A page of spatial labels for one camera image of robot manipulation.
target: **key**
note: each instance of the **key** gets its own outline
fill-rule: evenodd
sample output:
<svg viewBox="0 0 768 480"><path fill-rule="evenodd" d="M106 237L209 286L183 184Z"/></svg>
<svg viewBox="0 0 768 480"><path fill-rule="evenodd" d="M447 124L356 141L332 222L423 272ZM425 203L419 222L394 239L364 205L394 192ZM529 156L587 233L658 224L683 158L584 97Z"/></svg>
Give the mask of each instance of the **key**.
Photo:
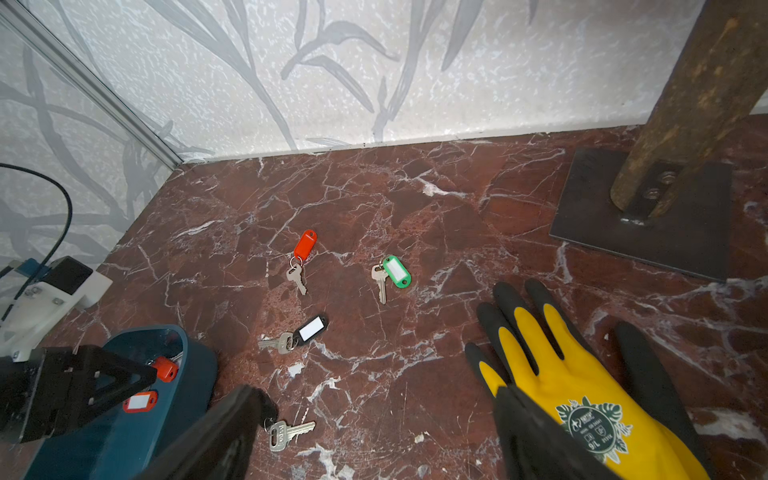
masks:
<svg viewBox="0 0 768 480"><path fill-rule="evenodd" d="M281 452L286 448L288 442L296 435L311 432L315 429L315 422L307 422L295 427L289 427L285 420L275 422L270 427L270 450Z"/></svg>
<svg viewBox="0 0 768 480"><path fill-rule="evenodd" d="M371 277L379 284L379 302L386 303L386 279L389 274L381 265L374 265L371 269Z"/></svg>
<svg viewBox="0 0 768 480"><path fill-rule="evenodd" d="M292 266L288 269L288 280L294 282L302 295L306 295L306 287L301 280L301 265Z"/></svg>
<svg viewBox="0 0 768 480"><path fill-rule="evenodd" d="M277 339L260 340L260 349L277 349L278 353L283 355L289 353L296 346L296 341L293 339L291 332L285 332Z"/></svg>

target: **wall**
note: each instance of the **wall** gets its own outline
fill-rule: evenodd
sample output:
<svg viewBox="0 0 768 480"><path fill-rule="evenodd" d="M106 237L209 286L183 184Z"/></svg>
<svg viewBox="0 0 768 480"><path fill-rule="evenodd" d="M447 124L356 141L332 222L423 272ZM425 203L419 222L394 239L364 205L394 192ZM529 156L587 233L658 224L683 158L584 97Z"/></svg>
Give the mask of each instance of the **wall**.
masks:
<svg viewBox="0 0 768 480"><path fill-rule="evenodd" d="M47 174L69 192L74 216L54 259L100 264L170 170L0 22L0 162ZM0 265L42 260L66 203L56 187L0 169ZM22 284L0 280L0 303Z"/></svg>
<svg viewBox="0 0 768 480"><path fill-rule="evenodd" d="M701 4L31 0L30 9L197 160L644 123Z"/></svg>

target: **screw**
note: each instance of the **screw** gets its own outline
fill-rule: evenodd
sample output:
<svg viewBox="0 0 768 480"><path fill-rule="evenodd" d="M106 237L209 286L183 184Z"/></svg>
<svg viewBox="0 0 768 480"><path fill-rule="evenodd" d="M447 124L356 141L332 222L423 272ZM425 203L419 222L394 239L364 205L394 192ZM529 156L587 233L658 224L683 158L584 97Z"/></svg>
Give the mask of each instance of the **screw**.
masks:
<svg viewBox="0 0 768 480"><path fill-rule="evenodd" d="M661 197L661 190L658 188L649 188L643 192L643 198L647 198L648 200L658 200L659 197Z"/></svg>
<svg viewBox="0 0 768 480"><path fill-rule="evenodd" d="M671 170L662 172L659 181L664 185L671 185L677 179L677 174Z"/></svg>

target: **white plastic mount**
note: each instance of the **white plastic mount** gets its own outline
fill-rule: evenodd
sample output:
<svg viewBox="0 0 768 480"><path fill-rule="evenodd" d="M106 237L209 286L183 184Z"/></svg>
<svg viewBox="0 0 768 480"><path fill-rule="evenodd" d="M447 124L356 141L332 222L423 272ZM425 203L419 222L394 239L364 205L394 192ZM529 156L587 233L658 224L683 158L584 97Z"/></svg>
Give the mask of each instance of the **white plastic mount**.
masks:
<svg viewBox="0 0 768 480"><path fill-rule="evenodd" d="M73 307L84 310L92 306L111 284L112 280L94 271L73 295L45 282L28 286L0 326L0 357L26 362L30 352Z"/></svg>

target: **wooden post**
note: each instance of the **wooden post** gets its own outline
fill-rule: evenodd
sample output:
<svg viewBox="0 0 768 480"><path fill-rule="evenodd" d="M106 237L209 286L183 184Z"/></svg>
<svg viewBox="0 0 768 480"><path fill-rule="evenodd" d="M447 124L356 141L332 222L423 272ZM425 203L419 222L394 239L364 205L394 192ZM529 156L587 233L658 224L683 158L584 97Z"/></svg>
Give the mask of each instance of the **wooden post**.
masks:
<svg viewBox="0 0 768 480"><path fill-rule="evenodd" d="M614 204L626 210L645 194L637 190L658 161L685 164L650 216L664 214L767 88L768 0L707 0L616 176Z"/></svg>

